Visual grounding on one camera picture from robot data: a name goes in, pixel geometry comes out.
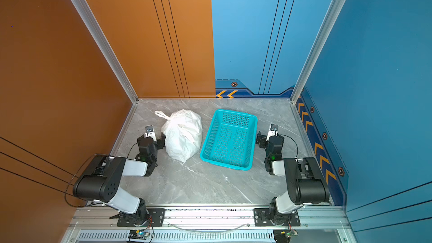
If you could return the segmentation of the white plastic bag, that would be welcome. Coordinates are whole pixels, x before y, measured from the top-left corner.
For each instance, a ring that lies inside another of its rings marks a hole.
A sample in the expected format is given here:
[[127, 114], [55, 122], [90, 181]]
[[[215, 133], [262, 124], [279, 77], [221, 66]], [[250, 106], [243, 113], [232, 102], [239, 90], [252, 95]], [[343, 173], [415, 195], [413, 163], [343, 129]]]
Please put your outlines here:
[[167, 154], [174, 160], [185, 163], [201, 148], [203, 126], [201, 116], [191, 110], [182, 109], [167, 116], [155, 111], [156, 116], [166, 120], [162, 126]]

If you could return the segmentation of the teal plastic basket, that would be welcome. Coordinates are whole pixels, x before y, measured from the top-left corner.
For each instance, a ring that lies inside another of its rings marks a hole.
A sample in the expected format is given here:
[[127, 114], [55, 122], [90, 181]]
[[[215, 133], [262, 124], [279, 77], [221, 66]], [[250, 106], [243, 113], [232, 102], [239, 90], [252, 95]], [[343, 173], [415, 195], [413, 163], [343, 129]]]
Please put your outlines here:
[[224, 168], [250, 170], [257, 128], [255, 115], [216, 110], [201, 149], [201, 160]]

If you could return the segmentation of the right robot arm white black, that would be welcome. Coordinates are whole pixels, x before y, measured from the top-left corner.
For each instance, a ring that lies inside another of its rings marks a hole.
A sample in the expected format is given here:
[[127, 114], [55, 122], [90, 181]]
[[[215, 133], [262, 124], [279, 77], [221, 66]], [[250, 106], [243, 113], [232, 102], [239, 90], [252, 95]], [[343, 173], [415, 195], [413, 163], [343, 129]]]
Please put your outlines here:
[[272, 199], [266, 216], [276, 226], [291, 225], [297, 211], [306, 205], [330, 202], [330, 190], [317, 160], [313, 157], [283, 157], [285, 138], [278, 133], [272, 136], [258, 133], [255, 141], [265, 149], [266, 171], [284, 177], [286, 181], [286, 191]]

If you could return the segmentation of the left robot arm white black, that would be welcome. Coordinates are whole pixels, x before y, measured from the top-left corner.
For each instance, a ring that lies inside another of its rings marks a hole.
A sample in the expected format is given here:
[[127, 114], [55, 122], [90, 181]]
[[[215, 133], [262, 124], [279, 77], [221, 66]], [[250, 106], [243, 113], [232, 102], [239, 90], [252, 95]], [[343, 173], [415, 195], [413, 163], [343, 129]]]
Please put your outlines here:
[[149, 177], [158, 166], [158, 150], [165, 147], [165, 135], [157, 139], [152, 134], [137, 139], [139, 153], [134, 159], [97, 154], [73, 186], [73, 195], [85, 201], [95, 201], [115, 209], [110, 219], [118, 227], [150, 227], [153, 216], [143, 198], [133, 196], [120, 187], [123, 177]]

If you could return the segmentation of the left circuit board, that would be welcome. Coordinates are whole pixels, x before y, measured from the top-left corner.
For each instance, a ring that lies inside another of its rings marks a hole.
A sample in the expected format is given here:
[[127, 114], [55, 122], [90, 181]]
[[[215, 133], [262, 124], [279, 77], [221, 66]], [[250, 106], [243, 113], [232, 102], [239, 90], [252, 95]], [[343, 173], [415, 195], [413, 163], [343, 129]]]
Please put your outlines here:
[[131, 229], [129, 230], [128, 243], [150, 243], [151, 242], [151, 233], [145, 229]]

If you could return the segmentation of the circuit board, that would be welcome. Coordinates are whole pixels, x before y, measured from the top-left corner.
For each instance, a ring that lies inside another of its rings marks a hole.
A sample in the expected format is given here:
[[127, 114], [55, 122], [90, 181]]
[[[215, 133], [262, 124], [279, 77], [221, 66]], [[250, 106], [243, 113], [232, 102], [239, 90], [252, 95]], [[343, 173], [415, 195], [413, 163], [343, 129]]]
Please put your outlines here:
[[128, 243], [150, 243], [151, 242], [151, 233], [145, 229], [131, 229], [129, 230]]
[[293, 237], [298, 236], [298, 232], [295, 229], [274, 229], [273, 237], [276, 243], [290, 243]]

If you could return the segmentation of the right circuit board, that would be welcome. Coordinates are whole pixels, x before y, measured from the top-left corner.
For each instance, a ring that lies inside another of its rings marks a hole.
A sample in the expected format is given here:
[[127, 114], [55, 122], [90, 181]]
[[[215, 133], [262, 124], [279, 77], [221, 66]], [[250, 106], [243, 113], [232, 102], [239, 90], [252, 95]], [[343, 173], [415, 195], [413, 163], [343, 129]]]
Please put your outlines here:
[[273, 237], [276, 243], [290, 243], [293, 237], [298, 236], [298, 232], [295, 229], [274, 229]]

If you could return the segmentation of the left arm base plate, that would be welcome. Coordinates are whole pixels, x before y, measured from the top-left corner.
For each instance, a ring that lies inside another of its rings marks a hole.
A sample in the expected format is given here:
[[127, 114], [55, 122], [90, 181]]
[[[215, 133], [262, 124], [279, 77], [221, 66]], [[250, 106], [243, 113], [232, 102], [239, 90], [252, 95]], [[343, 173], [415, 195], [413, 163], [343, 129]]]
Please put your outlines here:
[[165, 218], [164, 208], [139, 210], [135, 214], [118, 214], [118, 227], [161, 227]]

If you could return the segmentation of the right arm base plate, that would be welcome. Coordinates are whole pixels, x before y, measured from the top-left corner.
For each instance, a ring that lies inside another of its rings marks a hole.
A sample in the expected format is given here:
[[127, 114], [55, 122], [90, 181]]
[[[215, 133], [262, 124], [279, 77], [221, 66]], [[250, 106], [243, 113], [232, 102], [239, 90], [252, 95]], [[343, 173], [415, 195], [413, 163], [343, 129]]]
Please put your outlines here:
[[254, 221], [257, 227], [286, 226], [299, 227], [301, 225], [298, 213], [281, 214], [271, 213], [269, 208], [254, 208]]

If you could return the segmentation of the aluminium front rail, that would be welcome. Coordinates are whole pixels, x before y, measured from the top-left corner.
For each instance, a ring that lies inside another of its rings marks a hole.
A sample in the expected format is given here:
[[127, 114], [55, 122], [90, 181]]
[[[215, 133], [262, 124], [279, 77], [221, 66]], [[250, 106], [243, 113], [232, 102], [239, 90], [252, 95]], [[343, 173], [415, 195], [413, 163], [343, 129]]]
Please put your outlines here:
[[[272, 222], [257, 217], [258, 205], [196, 205], [196, 206], [153, 206], [151, 211], [164, 209], [164, 217], [155, 217], [153, 223], [161, 223], [160, 228], [183, 230], [232, 230], [234, 228], [258, 229], [260, 223], [265, 228], [272, 228]], [[75, 212], [68, 230], [114, 230], [118, 229], [117, 219], [110, 217], [116, 213], [108, 207], [78, 209]], [[289, 225], [299, 230], [350, 229], [348, 218], [341, 207], [328, 205], [310, 205], [297, 211], [291, 217]]]

